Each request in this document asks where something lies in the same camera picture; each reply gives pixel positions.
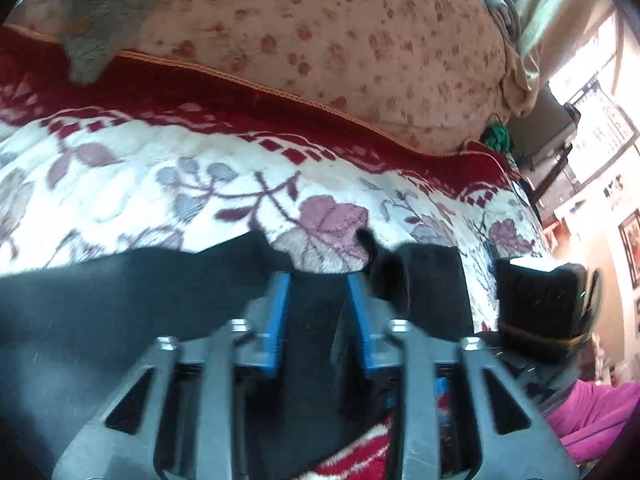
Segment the pink sleeve forearm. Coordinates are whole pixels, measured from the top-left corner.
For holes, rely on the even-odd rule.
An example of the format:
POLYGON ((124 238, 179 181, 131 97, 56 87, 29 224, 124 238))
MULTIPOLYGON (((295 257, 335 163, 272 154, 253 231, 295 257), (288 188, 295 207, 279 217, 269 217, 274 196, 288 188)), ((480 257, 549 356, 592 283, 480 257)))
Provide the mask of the pink sleeve forearm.
POLYGON ((578 380, 568 397, 544 418, 577 465, 600 460, 639 402, 638 382, 620 386, 578 380))

